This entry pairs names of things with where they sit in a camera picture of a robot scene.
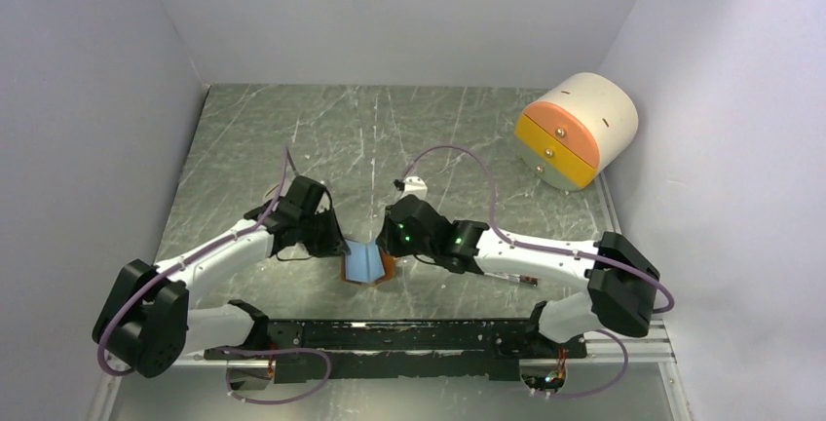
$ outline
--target cylindrical drawer unit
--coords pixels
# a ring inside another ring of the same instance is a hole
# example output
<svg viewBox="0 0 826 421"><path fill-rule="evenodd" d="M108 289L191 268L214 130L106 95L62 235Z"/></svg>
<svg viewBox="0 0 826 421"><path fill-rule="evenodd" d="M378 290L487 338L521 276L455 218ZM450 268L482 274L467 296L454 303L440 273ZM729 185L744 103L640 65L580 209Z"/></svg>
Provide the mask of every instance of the cylindrical drawer unit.
<svg viewBox="0 0 826 421"><path fill-rule="evenodd" d="M516 152L545 182L580 190L637 133L633 101L594 73L578 73L528 104L516 121Z"/></svg>

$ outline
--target scratched metal floor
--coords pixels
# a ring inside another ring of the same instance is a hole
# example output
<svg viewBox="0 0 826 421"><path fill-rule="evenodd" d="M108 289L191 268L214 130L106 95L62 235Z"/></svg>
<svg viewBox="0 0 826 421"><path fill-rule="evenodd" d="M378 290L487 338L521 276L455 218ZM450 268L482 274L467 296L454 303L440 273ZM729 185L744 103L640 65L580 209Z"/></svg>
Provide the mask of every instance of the scratched metal floor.
<svg viewBox="0 0 826 421"><path fill-rule="evenodd" d="M514 157L513 123L544 91L490 88L216 85L209 92L159 258L227 230L262 203L288 143L301 173L331 188L344 234L365 241L381 229L396 200L392 186L420 151L441 142L476 150L499 192L500 225L570 240L596 239L608 227L594 185L566 194L533 176ZM458 152L434 152L416 173L428 199L448 218L487 219L482 170ZM301 251L285 251L297 257ZM271 318L468 318L530 313L566 289L538 288L470 274L452 275L408 259L400 276L377 287L343 283L334 259L262 262L240 271L200 307L241 298Z"/></svg>
<svg viewBox="0 0 826 421"><path fill-rule="evenodd" d="M595 186L565 193L540 184L511 149L519 111L543 91L478 88L217 85L207 99L159 258L224 232L258 205L289 143L302 173L328 182L345 234L366 240L395 200L391 181L419 151L453 141L488 160L501 193L502 227L557 239L596 239L609 227ZM486 219L487 189L467 156L437 152L417 171L429 200L448 217ZM451 275L410 260L400 277L378 287L339 280L334 260L270 260L239 272L201 303L240 297L273 318L451 318L527 316L541 299L566 290L486 277ZM578 364L566 388L577 392L611 379L619 364ZM296 395L315 384L273 385L250 396ZM255 406L225 396L221 368L174 367L160 377L127 377L112 420L559 420L672 419L657 364L632 363L625 379L598 397L531 400L518 382L486 377L333 380L301 402Z"/></svg>

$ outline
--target blue object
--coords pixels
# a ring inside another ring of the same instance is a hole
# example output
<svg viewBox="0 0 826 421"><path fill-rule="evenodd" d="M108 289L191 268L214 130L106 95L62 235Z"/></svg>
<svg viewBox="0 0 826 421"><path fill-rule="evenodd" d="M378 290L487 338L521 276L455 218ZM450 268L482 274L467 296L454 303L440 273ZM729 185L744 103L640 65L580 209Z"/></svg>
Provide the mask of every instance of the blue object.
<svg viewBox="0 0 826 421"><path fill-rule="evenodd" d="M385 267L376 241L359 243L345 240L350 253L344 257L344 277L351 282L374 283L385 276Z"/></svg>

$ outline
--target black bracket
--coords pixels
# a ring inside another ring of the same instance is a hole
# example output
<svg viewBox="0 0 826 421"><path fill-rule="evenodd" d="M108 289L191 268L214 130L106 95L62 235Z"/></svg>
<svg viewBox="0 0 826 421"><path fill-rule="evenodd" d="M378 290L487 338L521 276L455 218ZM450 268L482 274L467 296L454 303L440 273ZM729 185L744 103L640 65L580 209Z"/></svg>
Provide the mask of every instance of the black bracket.
<svg viewBox="0 0 826 421"><path fill-rule="evenodd" d="M613 258L659 281L659 271L622 234L606 232L598 254ZM633 337L648 335L657 290L642 279L596 262L588 276L591 308L605 328Z"/></svg>
<svg viewBox="0 0 826 421"><path fill-rule="evenodd" d="M270 321L270 318L258 310L257 307L254 307L241 299L232 299L227 302L227 304L235 306L248 313L249 317L252 319L252 329L249 331L249 335L246 336L244 343L241 344L241 348L252 351L267 348L267 345L270 342L269 335L267 335L267 324Z"/></svg>
<svg viewBox="0 0 826 421"><path fill-rule="evenodd" d="M95 343L100 342L103 331L123 305L157 275L155 267L140 260L121 270L94 324ZM167 370L183 350L188 307L189 290L184 284L161 280L121 319L106 349L137 373L155 377Z"/></svg>
<svg viewBox="0 0 826 421"><path fill-rule="evenodd" d="M330 200L329 209L317 211L325 195ZM257 219L266 207L264 204L248 211L244 219ZM329 190L324 184L303 175L293 179L279 204L262 224L274 238L271 256L298 243L303 244L313 257L341 256L349 252Z"/></svg>

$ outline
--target black mounting rail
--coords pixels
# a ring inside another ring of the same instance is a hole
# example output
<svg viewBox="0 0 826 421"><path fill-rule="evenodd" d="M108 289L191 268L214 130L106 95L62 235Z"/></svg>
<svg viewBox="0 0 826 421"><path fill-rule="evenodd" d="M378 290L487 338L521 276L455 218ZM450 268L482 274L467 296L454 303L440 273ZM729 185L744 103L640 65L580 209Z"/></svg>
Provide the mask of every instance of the black mounting rail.
<svg viewBox="0 0 826 421"><path fill-rule="evenodd" d="M558 345L537 331L532 319L461 320L271 320L269 339L279 349L316 348L332 360L331 379L488 376L518 381L520 360L555 360L560 346L569 359L587 356L581 335ZM206 351L207 360L250 360ZM276 357L274 383L321 379L324 361L314 355Z"/></svg>

